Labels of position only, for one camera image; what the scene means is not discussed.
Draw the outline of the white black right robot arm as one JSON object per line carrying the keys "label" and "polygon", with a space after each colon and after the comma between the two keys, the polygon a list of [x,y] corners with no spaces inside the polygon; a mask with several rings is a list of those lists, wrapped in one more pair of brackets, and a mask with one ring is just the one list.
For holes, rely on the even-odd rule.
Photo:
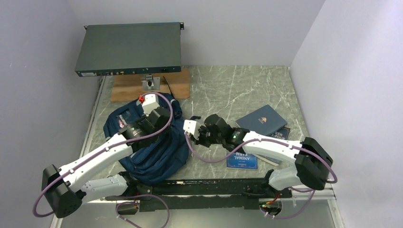
{"label": "white black right robot arm", "polygon": [[336,183],[332,169],[333,159],[311,137],[303,141],[276,139],[245,128],[231,127],[217,114],[210,115],[200,124],[185,120],[183,130],[187,143],[210,147],[219,144],[230,153],[261,155],[288,164],[286,168],[270,170],[262,183],[262,192],[274,197],[279,191],[297,185],[312,190],[323,190],[328,183]]}

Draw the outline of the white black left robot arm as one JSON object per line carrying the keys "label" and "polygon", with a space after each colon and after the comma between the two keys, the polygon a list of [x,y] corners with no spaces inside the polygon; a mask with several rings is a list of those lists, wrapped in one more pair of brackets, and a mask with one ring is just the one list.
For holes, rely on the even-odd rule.
{"label": "white black left robot arm", "polygon": [[156,106],[145,110],[139,120],[121,128],[83,157],[61,167],[46,167],[42,172],[41,194],[32,209],[34,216],[65,218],[82,204],[103,197],[133,198],[137,187],[121,174],[97,180],[92,178],[108,165],[156,142],[168,131],[172,119],[172,107]]}

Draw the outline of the pink eraser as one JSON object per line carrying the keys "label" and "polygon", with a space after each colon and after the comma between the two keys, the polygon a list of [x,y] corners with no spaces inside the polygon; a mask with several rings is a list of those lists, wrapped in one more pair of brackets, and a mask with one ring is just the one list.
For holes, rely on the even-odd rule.
{"label": "pink eraser", "polygon": [[124,128],[127,125],[127,123],[122,115],[118,115],[117,120],[118,120],[120,128]]}

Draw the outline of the navy blue student backpack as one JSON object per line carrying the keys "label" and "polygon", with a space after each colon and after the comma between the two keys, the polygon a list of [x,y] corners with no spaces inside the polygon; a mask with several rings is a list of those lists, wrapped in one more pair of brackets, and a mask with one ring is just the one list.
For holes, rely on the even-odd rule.
{"label": "navy blue student backpack", "polygon": [[[160,183],[174,175],[186,164],[189,149],[184,137],[184,118],[179,102],[173,94],[162,93],[173,108],[171,129],[146,148],[119,160],[123,168],[146,184]],[[132,123],[143,115],[143,109],[137,99],[115,109],[107,118],[103,131],[106,138],[116,134],[121,128],[117,116],[122,115],[126,123]]]}

